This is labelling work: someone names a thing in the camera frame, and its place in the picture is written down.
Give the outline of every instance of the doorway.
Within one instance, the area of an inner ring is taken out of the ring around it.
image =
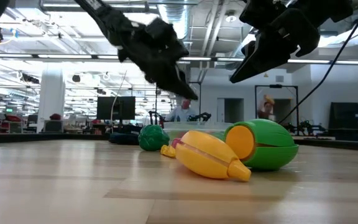
[[[291,99],[274,99],[273,111],[275,114],[275,120],[281,121],[291,111]],[[291,116],[287,117],[283,124],[291,123]]]
[[[236,123],[244,120],[244,99],[218,98],[217,121]]]

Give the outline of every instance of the cable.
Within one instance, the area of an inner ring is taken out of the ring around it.
[[[343,43],[343,45],[342,45],[341,49],[339,50],[338,54],[335,56],[334,60],[331,62],[331,64],[330,64],[326,74],[324,75],[323,79],[280,122],[278,122],[279,124],[281,124],[283,121],[285,121],[296,109],[298,109],[298,107],[301,105],[301,103],[303,103],[307,98],[309,98],[309,96],[312,93],[314,93],[314,91],[316,91],[317,88],[319,88],[321,86],[321,84],[323,84],[323,82],[327,78],[327,76],[330,73],[330,71],[333,69],[333,66],[335,65],[336,61],[338,60],[339,56],[341,55],[342,51],[345,49],[347,43],[350,41],[350,39],[352,38],[352,36],[353,36],[354,32],[357,30],[357,28],[358,28],[358,20],[357,20],[357,24],[353,27],[352,32],[349,34],[349,36],[347,37],[347,39]]]
[[[117,100],[117,97],[118,97],[118,93],[121,91],[122,84],[124,83],[125,77],[127,76],[127,72],[128,72],[128,70],[125,71],[124,77],[122,78],[122,82],[121,82],[121,85],[119,86],[119,89],[118,89],[118,91],[117,91],[116,97],[114,98],[114,101],[112,102],[111,114],[110,114],[111,132],[112,132],[112,111],[113,111],[113,109],[114,109],[114,105],[116,104],[116,100]]]

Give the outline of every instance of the green toy melon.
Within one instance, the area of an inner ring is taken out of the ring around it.
[[[147,125],[139,133],[139,146],[145,151],[157,151],[169,145],[169,136],[159,125]]]
[[[224,140],[246,166],[259,170],[287,165],[299,148],[283,126],[266,119],[235,123],[224,133]]]

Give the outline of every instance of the black cable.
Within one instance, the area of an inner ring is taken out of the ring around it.
[[[339,50],[338,54],[335,56],[334,60],[331,62],[331,64],[330,64],[326,74],[324,75],[323,79],[280,122],[278,122],[279,124],[281,124],[283,121],[285,121],[296,109],[298,109],[298,107],[301,105],[301,103],[303,103],[312,93],[314,93],[314,91],[317,90],[317,88],[319,88],[321,86],[321,84],[323,84],[323,82],[327,78],[327,76],[330,73],[330,71],[333,69],[334,64],[338,60],[339,56],[341,55],[342,51],[345,49],[347,43],[350,41],[350,39],[352,38],[352,36],[353,36],[354,32],[357,30],[357,28],[358,28],[358,20],[357,20],[357,24],[353,27],[352,32],[349,34],[349,36],[347,37],[347,39],[343,43],[343,45],[342,45],[341,49]]]

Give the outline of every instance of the pink object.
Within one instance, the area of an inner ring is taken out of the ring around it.
[[[172,141],[172,147],[173,148],[177,148],[177,144],[180,142],[180,138],[176,138]]]

